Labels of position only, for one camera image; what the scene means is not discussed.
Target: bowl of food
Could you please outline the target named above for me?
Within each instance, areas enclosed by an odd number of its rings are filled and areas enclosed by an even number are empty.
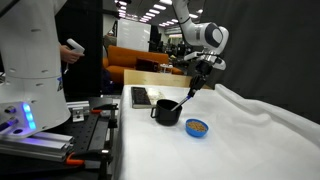
[[[188,119],[186,121],[186,131],[191,136],[202,137],[208,132],[208,130],[208,125],[198,119]]]

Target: orange sofa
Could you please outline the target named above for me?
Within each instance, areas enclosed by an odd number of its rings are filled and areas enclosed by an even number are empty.
[[[103,67],[110,72],[111,81],[123,84],[124,70],[135,70],[137,58],[168,64],[168,54],[143,52],[113,45],[108,46],[107,57],[103,58]],[[183,75],[183,72],[173,67],[172,74]]]

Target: white cloth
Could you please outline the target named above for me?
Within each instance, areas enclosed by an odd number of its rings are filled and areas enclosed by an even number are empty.
[[[320,126],[279,107],[243,99],[222,85],[183,104],[179,122],[158,124],[150,109],[131,108],[131,85],[120,105],[121,180],[319,180]],[[189,88],[160,89],[180,102]],[[185,131],[196,118],[202,138]]]

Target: black mug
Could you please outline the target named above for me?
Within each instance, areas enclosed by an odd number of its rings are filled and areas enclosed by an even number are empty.
[[[159,124],[172,126],[179,120],[182,106],[179,106],[174,111],[171,111],[178,103],[169,99],[160,99],[157,101],[156,107],[151,109],[151,117],[155,118]]]

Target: person's hand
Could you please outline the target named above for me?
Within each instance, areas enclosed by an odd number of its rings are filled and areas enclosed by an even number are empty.
[[[61,45],[60,56],[62,61],[69,64],[74,64],[79,60],[80,57],[84,56],[84,54],[73,52],[68,46]]]

